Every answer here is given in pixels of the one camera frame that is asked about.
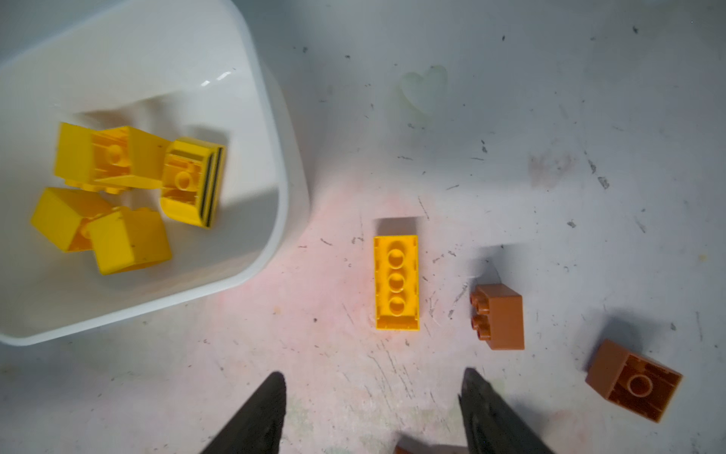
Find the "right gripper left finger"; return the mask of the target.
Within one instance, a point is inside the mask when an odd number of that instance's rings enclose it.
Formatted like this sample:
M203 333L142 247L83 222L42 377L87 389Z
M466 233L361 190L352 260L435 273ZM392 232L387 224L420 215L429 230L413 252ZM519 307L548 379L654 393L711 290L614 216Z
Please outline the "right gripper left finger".
M275 371L263 381L202 453L277 454L280 452L286 412L285 377Z

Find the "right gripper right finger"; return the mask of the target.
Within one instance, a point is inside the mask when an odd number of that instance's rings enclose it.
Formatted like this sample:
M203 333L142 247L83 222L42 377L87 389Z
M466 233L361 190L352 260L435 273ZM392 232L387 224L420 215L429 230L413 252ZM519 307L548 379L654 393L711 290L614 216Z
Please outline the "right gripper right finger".
M464 371L459 406L470 453L553 453L474 368Z

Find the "brown lego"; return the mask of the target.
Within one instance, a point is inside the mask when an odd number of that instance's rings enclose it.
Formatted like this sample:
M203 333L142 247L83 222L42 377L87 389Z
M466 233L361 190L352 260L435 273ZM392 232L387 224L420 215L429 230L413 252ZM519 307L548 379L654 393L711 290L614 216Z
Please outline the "brown lego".
M585 382L606 401L660 423L683 375L628 348L604 340Z
M491 350L525 349L523 297L503 284L477 285L470 295L472 328Z

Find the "yellow long lego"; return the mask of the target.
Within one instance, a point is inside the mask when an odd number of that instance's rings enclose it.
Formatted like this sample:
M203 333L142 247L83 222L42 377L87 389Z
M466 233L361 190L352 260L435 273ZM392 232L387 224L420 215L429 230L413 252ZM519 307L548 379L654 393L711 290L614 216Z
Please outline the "yellow long lego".
M420 270L417 236L374 238L375 326L420 330Z

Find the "yellow studded lego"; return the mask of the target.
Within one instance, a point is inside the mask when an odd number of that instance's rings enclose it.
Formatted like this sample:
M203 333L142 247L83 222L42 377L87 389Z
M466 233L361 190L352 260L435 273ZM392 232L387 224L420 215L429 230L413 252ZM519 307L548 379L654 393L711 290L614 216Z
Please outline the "yellow studded lego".
M164 157L160 204L174 221L211 229L221 194L226 148L192 137L172 142Z

